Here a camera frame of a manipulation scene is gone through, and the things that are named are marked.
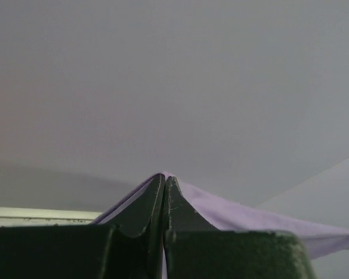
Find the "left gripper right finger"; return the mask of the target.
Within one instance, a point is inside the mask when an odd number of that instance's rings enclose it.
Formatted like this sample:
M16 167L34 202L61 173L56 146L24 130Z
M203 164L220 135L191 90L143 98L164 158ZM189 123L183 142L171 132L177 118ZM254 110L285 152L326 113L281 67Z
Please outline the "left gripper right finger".
M284 231L222 231L166 181L168 278L315 278L301 241Z

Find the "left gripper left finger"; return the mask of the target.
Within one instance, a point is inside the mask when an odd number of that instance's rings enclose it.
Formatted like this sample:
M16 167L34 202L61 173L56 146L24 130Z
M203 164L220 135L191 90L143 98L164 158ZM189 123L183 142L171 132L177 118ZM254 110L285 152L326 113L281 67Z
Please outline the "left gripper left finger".
M0 278L161 278L165 176L94 224L1 227Z

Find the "lilac polo shirt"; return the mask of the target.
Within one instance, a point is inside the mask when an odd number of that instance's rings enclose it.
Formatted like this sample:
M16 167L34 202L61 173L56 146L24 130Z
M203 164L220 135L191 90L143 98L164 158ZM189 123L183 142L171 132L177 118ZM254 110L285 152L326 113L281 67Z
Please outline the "lilac polo shirt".
M349 230L266 212L228 201L191 184L176 180L180 197L207 222L220 230L288 231L306 246L309 258L317 259L349 250Z

